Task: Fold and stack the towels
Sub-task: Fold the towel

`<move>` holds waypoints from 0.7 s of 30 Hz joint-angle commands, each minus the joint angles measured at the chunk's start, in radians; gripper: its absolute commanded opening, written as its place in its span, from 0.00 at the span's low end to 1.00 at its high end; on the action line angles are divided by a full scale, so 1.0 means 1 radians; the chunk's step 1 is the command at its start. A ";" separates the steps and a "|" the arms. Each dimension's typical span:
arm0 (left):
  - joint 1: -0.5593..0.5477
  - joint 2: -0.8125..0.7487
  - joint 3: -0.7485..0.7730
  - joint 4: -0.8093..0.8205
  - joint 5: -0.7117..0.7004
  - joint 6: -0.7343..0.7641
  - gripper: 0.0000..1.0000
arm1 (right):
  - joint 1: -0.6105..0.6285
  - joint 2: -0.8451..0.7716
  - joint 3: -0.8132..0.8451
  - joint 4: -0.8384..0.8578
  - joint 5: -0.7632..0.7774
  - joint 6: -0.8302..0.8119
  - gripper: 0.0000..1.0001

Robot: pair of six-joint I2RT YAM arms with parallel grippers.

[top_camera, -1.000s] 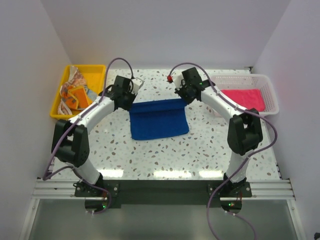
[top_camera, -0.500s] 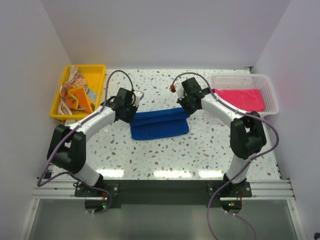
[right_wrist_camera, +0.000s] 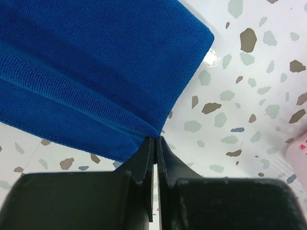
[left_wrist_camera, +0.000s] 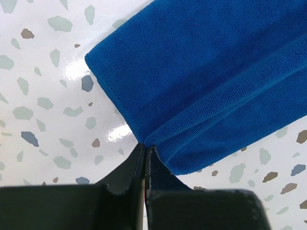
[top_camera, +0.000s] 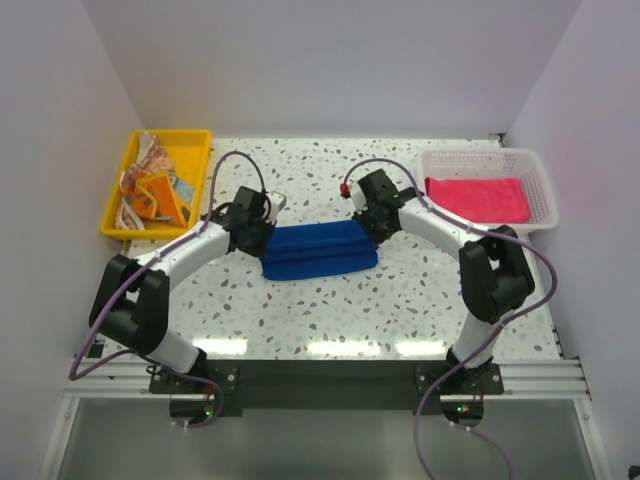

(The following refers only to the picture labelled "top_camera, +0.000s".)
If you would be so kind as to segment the blue towel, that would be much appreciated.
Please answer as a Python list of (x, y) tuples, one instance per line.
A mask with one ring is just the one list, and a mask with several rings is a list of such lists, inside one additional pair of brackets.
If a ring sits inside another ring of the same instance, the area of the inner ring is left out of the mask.
[(277, 227), (261, 258), (271, 281), (351, 274), (378, 262), (377, 245), (354, 220)]

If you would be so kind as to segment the pink microfiber towel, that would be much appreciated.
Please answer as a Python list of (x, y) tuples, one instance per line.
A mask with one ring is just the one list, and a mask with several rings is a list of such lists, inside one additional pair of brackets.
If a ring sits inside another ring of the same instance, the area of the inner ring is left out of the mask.
[(472, 222), (527, 223), (531, 212), (516, 178), (425, 178), (427, 196), (440, 207)]

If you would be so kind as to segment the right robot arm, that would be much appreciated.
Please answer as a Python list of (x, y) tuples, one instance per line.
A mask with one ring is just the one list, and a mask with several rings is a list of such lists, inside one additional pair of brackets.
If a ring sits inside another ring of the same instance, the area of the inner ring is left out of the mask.
[(480, 368), (493, 358), (499, 323), (534, 292), (535, 282), (522, 242), (510, 227), (482, 230), (439, 212), (420, 190), (400, 190), (382, 169), (340, 185), (353, 202), (353, 220), (377, 245), (394, 234), (416, 235), (458, 261), (460, 291), (467, 317), (449, 348), (445, 379), (468, 392), (481, 380)]

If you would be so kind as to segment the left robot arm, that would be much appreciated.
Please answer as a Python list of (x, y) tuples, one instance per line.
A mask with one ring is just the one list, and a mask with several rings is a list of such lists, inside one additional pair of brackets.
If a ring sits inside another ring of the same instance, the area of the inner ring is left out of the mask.
[(209, 376), (206, 354), (170, 329), (171, 291), (234, 251), (264, 256), (286, 202), (284, 194), (241, 187), (232, 202), (165, 246), (136, 258), (113, 257), (90, 313), (91, 332), (173, 370), (173, 381), (185, 392), (201, 390)]

